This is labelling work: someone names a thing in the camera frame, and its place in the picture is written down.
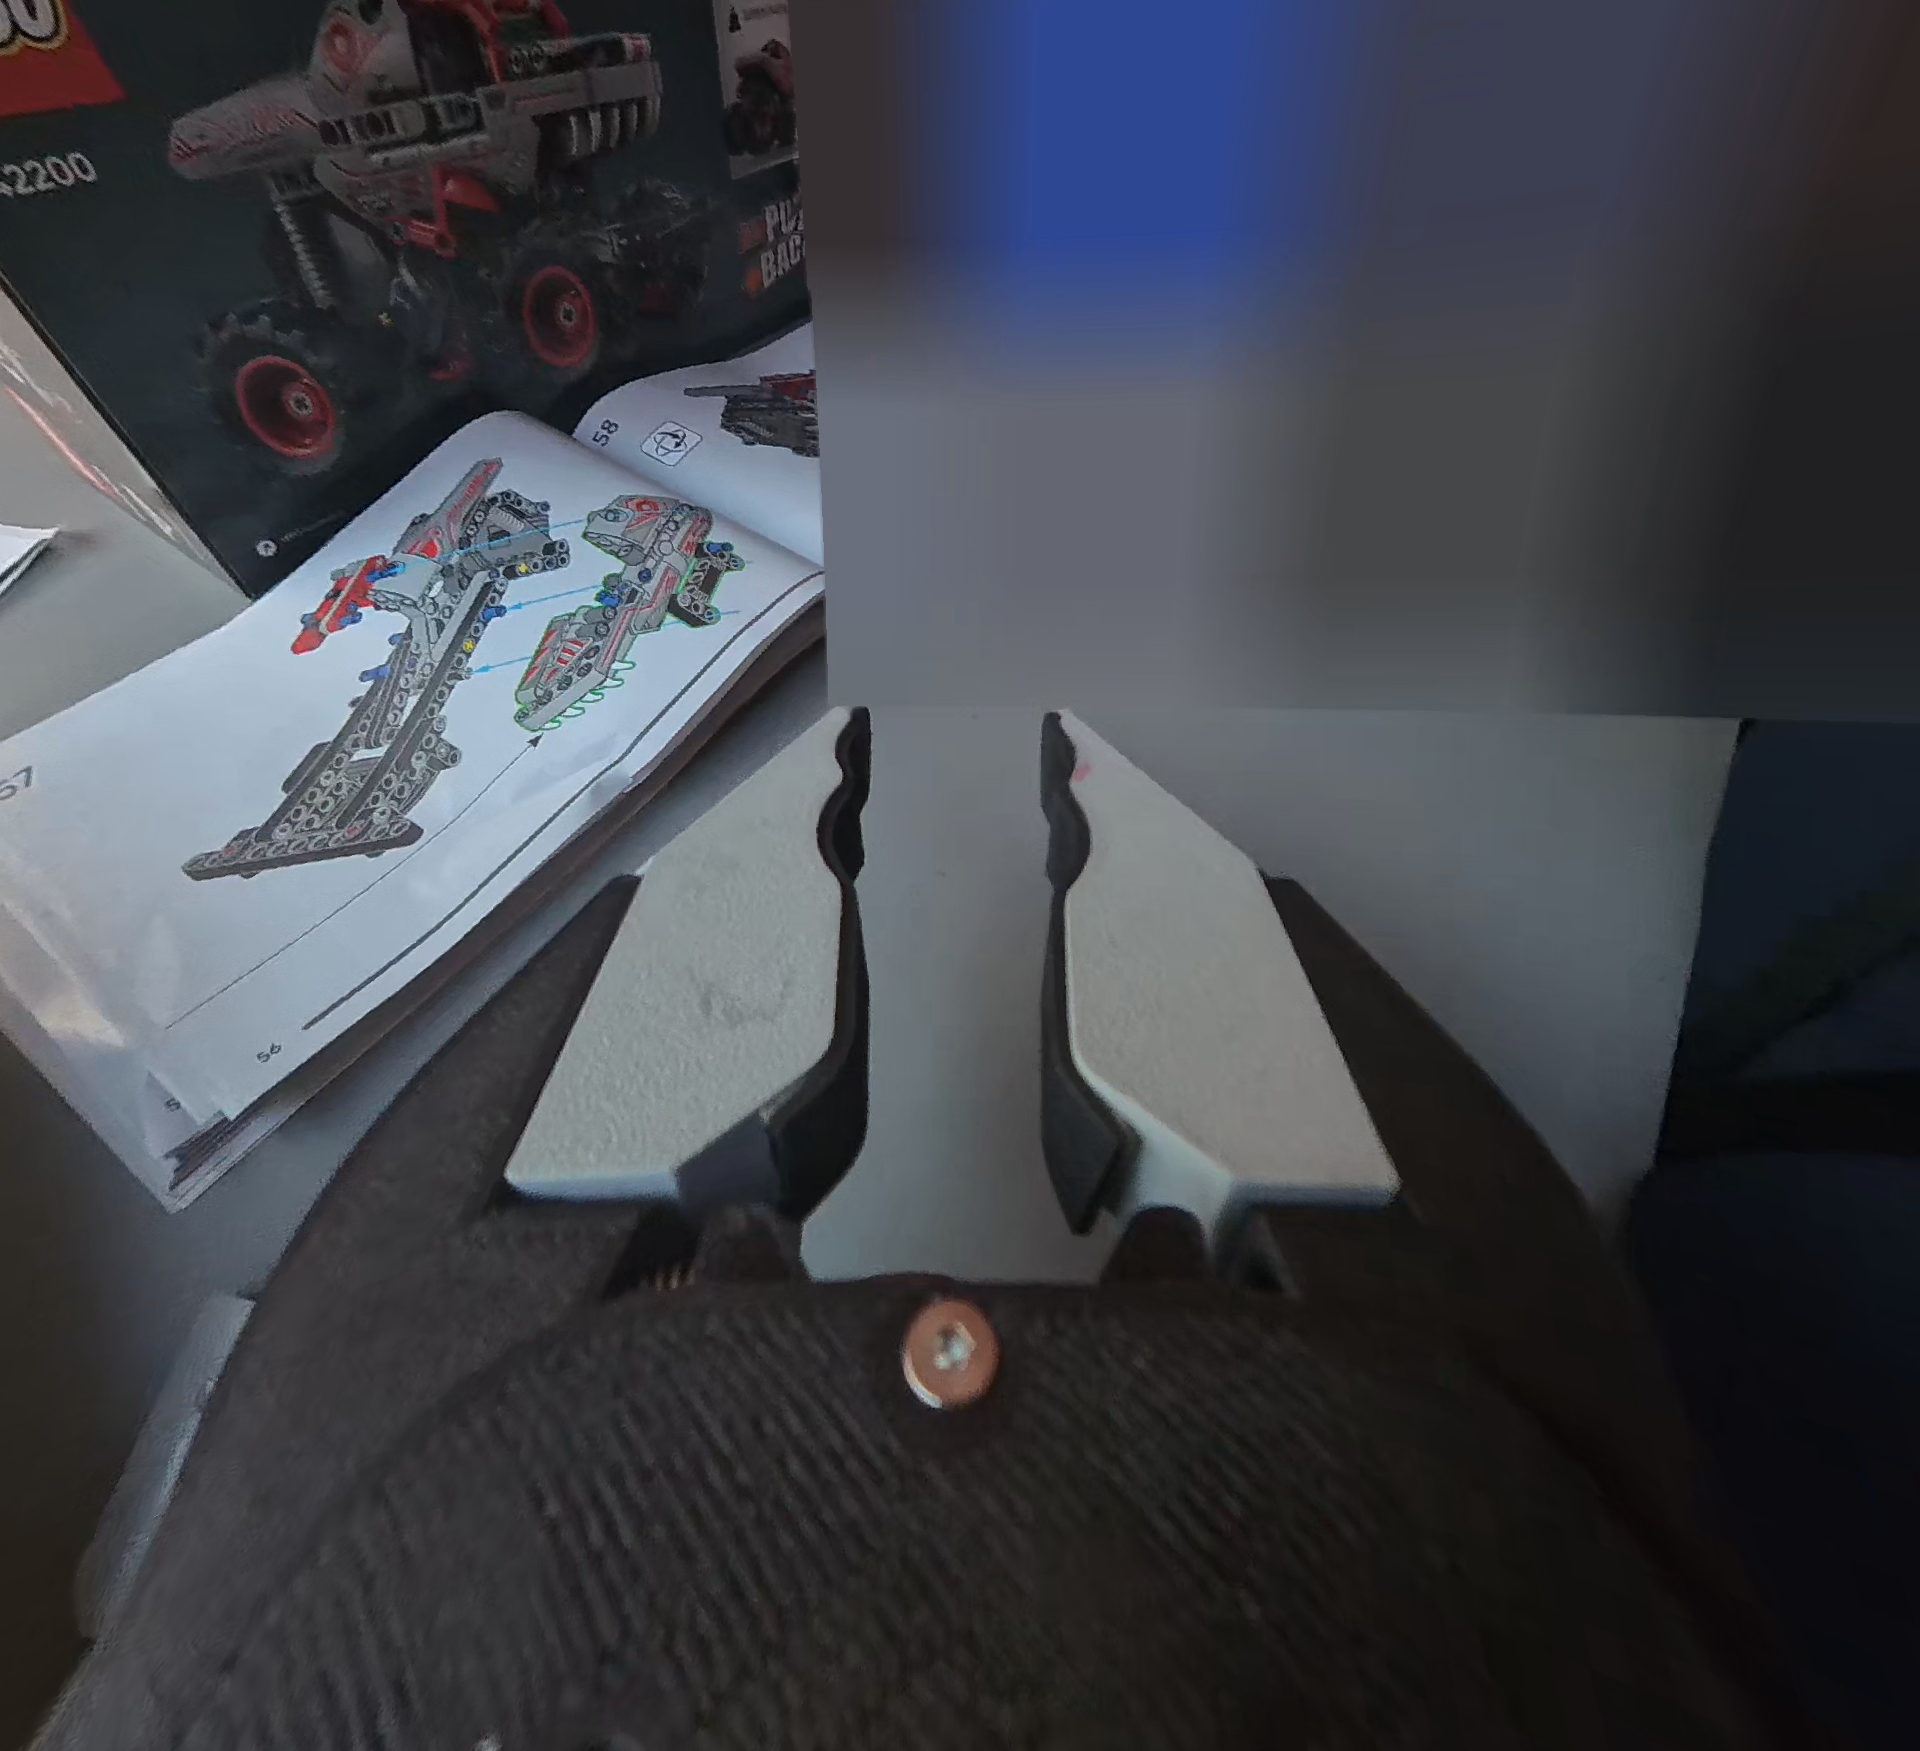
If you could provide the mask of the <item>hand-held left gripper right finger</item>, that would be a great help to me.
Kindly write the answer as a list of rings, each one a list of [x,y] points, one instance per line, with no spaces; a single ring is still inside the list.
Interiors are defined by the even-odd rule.
[[[1378,1217],[1403,1180],[1256,862],[1080,716],[1040,728],[1040,1152],[1074,1236]]]

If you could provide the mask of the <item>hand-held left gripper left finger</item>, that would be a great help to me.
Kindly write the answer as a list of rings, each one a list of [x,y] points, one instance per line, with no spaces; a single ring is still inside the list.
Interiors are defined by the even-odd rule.
[[[527,1201],[805,1221],[869,1129],[870,714],[833,708],[639,873],[506,1161]]]

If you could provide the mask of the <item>lego instruction booklet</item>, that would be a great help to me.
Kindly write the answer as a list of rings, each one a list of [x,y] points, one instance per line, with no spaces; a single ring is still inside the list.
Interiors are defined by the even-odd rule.
[[[810,326],[477,417],[4,742],[4,1027],[184,1211],[824,635]]]

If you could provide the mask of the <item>dark lego set box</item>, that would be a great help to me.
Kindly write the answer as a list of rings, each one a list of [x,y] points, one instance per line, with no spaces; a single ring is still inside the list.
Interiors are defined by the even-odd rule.
[[[783,0],[4,0],[4,294],[246,597],[810,314]]]

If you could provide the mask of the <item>person's dark blue clothing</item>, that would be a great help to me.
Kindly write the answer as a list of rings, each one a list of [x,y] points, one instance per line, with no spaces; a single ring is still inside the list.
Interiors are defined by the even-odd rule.
[[[1918,1744],[1918,733],[1747,722],[1628,1253],[1789,1687]]]

